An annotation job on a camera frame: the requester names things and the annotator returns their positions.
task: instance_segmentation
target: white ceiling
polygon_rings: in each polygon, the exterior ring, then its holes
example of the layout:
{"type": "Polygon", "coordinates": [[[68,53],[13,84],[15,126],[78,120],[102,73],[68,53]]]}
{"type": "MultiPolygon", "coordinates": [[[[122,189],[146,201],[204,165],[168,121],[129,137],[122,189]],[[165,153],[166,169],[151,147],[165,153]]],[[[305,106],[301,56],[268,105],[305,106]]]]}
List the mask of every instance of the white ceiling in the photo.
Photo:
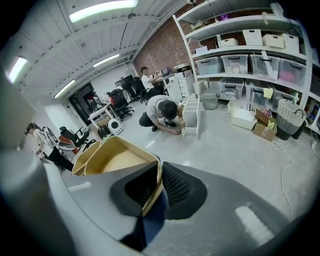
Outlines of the white ceiling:
{"type": "Polygon", "coordinates": [[[32,7],[19,31],[0,52],[7,73],[19,56],[28,60],[14,86],[31,102],[53,97],[72,79],[76,85],[131,62],[153,29],[168,18],[165,15],[186,3],[139,0],[135,8],[70,21],[70,14],[105,2],[111,0],[40,0],[32,7]],[[129,14],[136,16],[128,19],[129,14]],[[119,58],[93,68],[93,64],[118,53],[119,58]]]}

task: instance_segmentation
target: white fan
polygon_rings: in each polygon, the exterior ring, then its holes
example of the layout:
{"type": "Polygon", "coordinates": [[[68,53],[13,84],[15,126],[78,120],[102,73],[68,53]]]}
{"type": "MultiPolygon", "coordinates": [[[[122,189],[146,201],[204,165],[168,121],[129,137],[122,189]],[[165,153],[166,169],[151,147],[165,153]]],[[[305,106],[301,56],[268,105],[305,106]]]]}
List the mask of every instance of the white fan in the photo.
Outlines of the white fan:
{"type": "Polygon", "coordinates": [[[124,127],[117,119],[113,118],[108,122],[108,129],[113,135],[118,135],[124,130],[124,127]]]}

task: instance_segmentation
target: ceiling fixture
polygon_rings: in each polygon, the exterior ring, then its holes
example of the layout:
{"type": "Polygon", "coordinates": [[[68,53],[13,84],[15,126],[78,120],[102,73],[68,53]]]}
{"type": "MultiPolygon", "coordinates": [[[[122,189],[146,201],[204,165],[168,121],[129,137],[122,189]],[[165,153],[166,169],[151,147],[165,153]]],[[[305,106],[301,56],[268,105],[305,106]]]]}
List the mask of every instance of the ceiling fixture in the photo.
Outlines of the ceiling fixture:
{"type": "Polygon", "coordinates": [[[104,59],[104,60],[101,60],[101,61],[98,62],[97,64],[94,64],[93,67],[99,66],[99,65],[102,64],[102,63],[105,63],[105,62],[110,61],[110,60],[112,60],[112,59],[114,59],[114,58],[117,58],[117,57],[119,57],[119,55],[120,55],[120,54],[116,54],[116,55],[113,55],[113,56],[111,56],[111,57],[109,57],[109,58],[106,58],[106,59],[104,59]]]}
{"type": "Polygon", "coordinates": [[[14,64],[13,68],[11,69],[11,72],[9,74],[9,79],[11,83],[14,83],[17,76],[19,75],[20,71],[24,67],[24,65],[27,63],[27,60],[25,58],[19,57],[16,63],[14,64]]]}
{"type": "Polygon", "coordinates": [[[79,10],[75,13],[72,13],[69,17],[72,23],[80,21],[86,17],[89,17],[94,14],[99,14],[102,12],[122,9],[122,8],[134,8],[138,4],[138,0],[122,0],[122,1],[113,1],[97,4],[82,10],[79,10]]]}
{"type": "Polygon", "coordinates": [[[63,87],[55,96],[54,98],[58,98],[66,89],[70,87],[75,82],[75,80],[71,80],[65,87],[63,87]]]}

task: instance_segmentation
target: hand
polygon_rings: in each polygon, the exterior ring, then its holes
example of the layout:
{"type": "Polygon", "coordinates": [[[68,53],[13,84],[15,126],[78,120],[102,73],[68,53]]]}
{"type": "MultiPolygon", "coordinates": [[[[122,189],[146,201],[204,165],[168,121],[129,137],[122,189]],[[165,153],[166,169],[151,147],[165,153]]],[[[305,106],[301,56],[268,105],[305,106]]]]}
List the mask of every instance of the hand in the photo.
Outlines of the hand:
{"type": "Polygon", "coordinates": [[[174,129],[169,129],[169,132],[174,134],[174,135],[179,135],[181,133],[180,130],[174,130],[174,129]]]}
{"type": "Polygon", "coordinates": [[[186,122],[185,121],[180,120],[179,124],[182,126],[182,128],[186,128],[186,122]]]}

